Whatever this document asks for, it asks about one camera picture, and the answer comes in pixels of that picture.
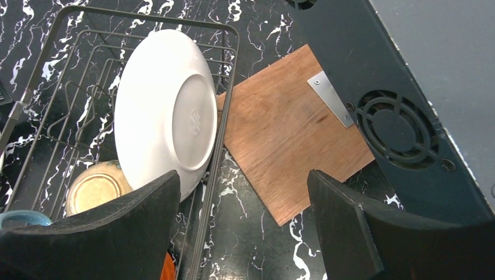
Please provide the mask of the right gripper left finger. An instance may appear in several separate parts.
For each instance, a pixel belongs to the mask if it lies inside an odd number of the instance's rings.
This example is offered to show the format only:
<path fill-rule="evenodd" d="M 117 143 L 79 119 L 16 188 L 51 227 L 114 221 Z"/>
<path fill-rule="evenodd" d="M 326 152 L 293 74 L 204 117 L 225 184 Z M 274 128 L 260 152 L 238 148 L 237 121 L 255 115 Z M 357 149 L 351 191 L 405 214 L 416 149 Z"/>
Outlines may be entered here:
<path fill-rule="evenodd" d="M 50 225 L 1 229 L 2 279 L 159 279 L 180 203 L 176 171 Z"/>

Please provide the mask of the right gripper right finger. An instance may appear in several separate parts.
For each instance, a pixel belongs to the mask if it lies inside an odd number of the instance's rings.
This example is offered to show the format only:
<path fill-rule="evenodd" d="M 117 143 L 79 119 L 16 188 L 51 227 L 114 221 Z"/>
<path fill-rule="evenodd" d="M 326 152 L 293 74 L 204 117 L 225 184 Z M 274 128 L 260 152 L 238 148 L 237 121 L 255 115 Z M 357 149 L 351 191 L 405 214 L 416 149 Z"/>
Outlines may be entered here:
<path fill-rule="evenodd" d="M 461 226 L 408 213 L 320 170 L 307 178 L 330 279 L 493 279 L 494 223 Z"/>

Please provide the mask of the orange ceramic mug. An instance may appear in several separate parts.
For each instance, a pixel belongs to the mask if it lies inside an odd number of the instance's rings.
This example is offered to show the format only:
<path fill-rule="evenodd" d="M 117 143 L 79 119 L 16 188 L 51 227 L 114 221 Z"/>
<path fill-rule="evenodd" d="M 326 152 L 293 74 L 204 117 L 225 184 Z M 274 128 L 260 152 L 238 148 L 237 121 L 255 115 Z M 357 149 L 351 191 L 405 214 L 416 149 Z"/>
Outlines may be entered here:
<path fill-rule="evenodd" d="M 166 254 L 160 280 L 175 280 L 176 268 L 170 253 Z"/>

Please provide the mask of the beige ceramic bowl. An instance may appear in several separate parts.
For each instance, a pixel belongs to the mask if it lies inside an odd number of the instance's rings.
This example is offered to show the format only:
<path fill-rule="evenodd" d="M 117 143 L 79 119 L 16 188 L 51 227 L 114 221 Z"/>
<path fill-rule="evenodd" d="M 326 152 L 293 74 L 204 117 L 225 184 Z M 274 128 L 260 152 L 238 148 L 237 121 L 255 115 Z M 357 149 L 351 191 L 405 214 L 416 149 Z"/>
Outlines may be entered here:
<path fill-rule="evenodd" d="M 98 207 L 131 191 L 118 160 L 100 162 L 83 171 L 70 186 L 66 216 Z"/>

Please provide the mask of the blue butterfly mug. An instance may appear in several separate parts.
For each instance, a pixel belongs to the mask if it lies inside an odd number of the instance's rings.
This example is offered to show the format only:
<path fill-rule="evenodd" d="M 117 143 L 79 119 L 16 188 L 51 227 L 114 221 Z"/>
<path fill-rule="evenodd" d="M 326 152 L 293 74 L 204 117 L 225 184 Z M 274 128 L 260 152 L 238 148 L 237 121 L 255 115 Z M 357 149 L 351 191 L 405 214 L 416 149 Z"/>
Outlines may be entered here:
<path fill-rule="evenodd" d="M 53 222 L 45 214 L 31 210 L 15 210 L 1 213 L 1 229 L 7 222 L 20 221 L 28 225 L 50 226 Z"/>

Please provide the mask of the white plate red pattern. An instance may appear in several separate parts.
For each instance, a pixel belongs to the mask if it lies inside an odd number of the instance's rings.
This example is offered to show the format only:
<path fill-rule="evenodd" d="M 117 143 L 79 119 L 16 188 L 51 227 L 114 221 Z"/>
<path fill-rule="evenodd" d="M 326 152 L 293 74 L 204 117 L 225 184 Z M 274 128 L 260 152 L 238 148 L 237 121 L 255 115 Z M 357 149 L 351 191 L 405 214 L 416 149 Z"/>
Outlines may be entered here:
<path fill-rule="evenodd" d="M 117 157 L 133 190 L 174 170 L 181 199 L 194 191 L 214 148 L 215 93 L 210 67 L 188 35 L 165 29 L 137 45 L 114 111 Z"/>

